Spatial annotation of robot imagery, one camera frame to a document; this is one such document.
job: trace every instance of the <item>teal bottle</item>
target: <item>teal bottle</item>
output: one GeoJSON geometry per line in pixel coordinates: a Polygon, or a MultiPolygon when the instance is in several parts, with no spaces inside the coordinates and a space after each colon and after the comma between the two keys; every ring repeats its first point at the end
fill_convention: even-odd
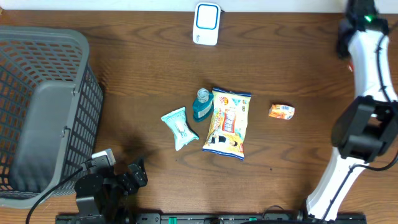
{"type": "Polygon", "coordinates": [[[206,119],[214,110],[213,94],[205,88],[198,91],[198,98],[193,102],[193,119],[196,122],[206,119]]]}

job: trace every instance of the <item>wood grain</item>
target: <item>wood grain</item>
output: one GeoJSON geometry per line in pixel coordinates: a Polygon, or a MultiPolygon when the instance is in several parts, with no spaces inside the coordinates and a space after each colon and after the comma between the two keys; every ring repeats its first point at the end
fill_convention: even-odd
{"type": "MultiPolygon", "coordinates": [[[[214,47],[192,42],[189,12],[5,11],[0,19],[12,26],[76,29],[88,38],[90,64],[106,87],[96,151],[112,148],[124,163],[146,159],[148,186],[128,199],[135,210],[298,209],[325,170],[331,128],[354,95],[353,74],[335,54],[340,14],[226,12],[214,47]],[[195,123],[191,105],[199,88],[213,86],[252,93],[244,161],[201,152],[210,119],[195,123]],[[293,105],[294,118],[268,118],[273,103],[293,105]],[[160,117],[182,106],[200,140],[176,152],[160,117]]],[[[398,83],[398,32],[391,35],[389,59],[398,83]]],[[[387,164],[396,149],[394,144],[374,165],[387,164]]],[[[397,167],[366,170],[340,210],[364,212],[370,224],[397,223],[397,184],[397,167]]],[[[51,198],[31,223],[76,212],[73,195],[51,198]]],[[[22,223],[26,214],[2,208],[0,220],[22,223]]]]}

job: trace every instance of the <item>basket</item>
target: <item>basket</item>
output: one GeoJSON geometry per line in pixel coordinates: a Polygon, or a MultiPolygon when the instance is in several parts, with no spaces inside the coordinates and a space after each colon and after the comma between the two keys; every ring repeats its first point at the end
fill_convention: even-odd
{"type": "Polygon", "coordinates": [[[0,27],[1,206],[30,208],[91,157],[103,92],[88,54],[77,31],[0,27]]]}

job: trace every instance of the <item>small orange package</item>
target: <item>small orange package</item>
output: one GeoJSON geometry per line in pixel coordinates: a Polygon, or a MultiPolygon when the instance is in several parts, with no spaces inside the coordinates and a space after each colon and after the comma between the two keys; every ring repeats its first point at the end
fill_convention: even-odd
{"type": "Polygon", "coordinates": [[[272,105],[268,112],[268,116],[279,119],[292,119],[293,115],[294,107],[286,105],[272,105]]]}

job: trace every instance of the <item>clear bottle cap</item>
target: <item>clear bottle cap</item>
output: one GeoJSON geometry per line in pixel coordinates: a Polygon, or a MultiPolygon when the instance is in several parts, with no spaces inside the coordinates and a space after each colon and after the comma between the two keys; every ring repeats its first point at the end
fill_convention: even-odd
{"type": "Polygon", "coordinates": [[[209,91],[205,88],[201,88],[198,91],[198,100],[200,103],[206,103],[209,100],[209,91]]]}

